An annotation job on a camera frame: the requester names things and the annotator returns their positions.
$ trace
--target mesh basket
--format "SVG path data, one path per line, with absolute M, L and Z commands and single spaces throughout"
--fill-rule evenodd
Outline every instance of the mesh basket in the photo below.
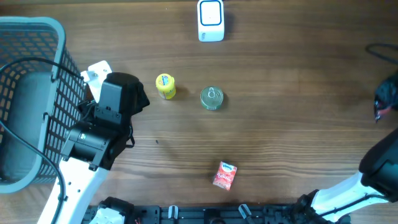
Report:
M 0 66 L 42 57 L 79 73 L 65 47 L 65 31 L 47 17 L 0 17 Z M 85 85 L 42 62 L 21 62 L 0 74 L 0 119 L 16 134 L 59 163 L 65 132 L 80 119 Z M 51 182 L 55 172 L 41 157 L 0 129 L 0 193 L 31 182 Z

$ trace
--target tin can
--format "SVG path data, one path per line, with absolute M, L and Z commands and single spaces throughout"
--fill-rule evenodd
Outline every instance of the tin can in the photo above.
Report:
M 208 110 L 218 110 L 224 100 L 224 93 L 217 86 L 208 86 L 200 93 L 201 105 Z

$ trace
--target wood grain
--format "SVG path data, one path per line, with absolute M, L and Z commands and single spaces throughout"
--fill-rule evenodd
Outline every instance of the wood grain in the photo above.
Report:
M 15 4 L 87 4 L 87 3 L 117 3 L 117 2 L 169 2 L 170 0 L 0 0 L 0 6 Z
M 354 174 L 395 129 L 373 119 L 373 92 L 396 67 L 364 53 L 398 41 L 393 1 L 226 1 L 226 37 L 197 39 L 196 2 L 4 6 L 2 15 L 50 16 L 67 33 L 79 68 L 107 60 L 140 78 L 150 106 L 132 118 L 136 146 L 113 165 L 92 204 L 283 203 Z M 154 80 L 169 73 L 165 101 Z M 208 85 L 223 108 L 201 107 Z M 238 167 L 230 192 L 211 184 L 220 161 Z M 51 185 L 0 195 L 0 223 L 35 223 Z M 375 205 L 353 223 L 396 223 L 398 207 Z

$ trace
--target red snack bag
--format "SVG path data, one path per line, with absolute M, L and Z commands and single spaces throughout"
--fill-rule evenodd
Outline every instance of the red snack bag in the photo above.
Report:
M 225 162 L 220 162 L 213 184 L 222 189 L 229 190 L 238 168 Z

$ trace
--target pull tab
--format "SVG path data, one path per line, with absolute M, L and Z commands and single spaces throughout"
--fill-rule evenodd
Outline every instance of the pull tab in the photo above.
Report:
M 213 87 L 210 87 L 210 88 L 209 88 L 208 96 L 209 96 L 210 98 L 214 98 L 214 97 L 216 96 L 216 93 L 214 92 L 214 88 L 213 88 Z

